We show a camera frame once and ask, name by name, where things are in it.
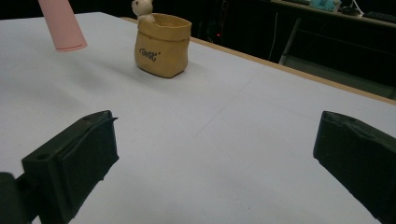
plush toy head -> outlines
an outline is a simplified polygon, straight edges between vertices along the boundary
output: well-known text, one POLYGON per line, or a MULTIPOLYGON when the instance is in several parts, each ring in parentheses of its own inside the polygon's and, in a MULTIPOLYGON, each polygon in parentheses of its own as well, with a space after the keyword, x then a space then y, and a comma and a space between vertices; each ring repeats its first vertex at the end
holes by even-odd
POLYGON ((148 15, 152 12, 152 0, 134 0, 132 11, 136 16, 148 15))

black desk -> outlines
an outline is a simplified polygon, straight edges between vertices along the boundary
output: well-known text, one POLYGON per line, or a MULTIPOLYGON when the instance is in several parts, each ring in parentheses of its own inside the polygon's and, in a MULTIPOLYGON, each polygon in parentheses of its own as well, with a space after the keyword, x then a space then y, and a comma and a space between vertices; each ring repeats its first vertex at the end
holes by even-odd
POLYGON ((230 0, 224 45, 278 63, 299 19, 289 55, 396 87, 396 24, 388 22, 278 0, 230 0))

computer mouse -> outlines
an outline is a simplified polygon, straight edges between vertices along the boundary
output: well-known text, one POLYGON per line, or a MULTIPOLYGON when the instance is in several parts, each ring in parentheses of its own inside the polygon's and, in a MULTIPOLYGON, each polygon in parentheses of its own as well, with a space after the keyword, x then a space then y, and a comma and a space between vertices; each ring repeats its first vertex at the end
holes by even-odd
POLYGON ((348 16, 357 16, 361 14, 356 8, 354 7, 343 7, 341 9, 341 13, 348 15, 348 16))

keyboard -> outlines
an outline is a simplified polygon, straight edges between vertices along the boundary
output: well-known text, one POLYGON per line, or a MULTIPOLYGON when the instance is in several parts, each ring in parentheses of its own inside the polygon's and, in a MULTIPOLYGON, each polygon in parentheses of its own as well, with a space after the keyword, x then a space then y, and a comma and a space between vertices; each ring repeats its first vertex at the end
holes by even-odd
POLYGON ((396 24, 396 16, 385 14, 382 12, 367 12, 363 14, 363 17, 378 21, 387 21, 396 24))
POLYGON ((296 3, 305 6, 309 6, 309 2, 310 2, 310 0, 282 0, 282 1, 296 3))

light blue box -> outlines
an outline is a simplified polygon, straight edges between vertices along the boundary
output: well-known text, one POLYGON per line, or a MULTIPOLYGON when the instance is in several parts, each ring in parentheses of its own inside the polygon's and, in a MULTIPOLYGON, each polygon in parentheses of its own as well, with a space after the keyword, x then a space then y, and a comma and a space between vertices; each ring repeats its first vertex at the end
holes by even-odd
POLYGON ((338 10, 340 1, 336 0, 311 0, 309 6, 330 12, 338 10))

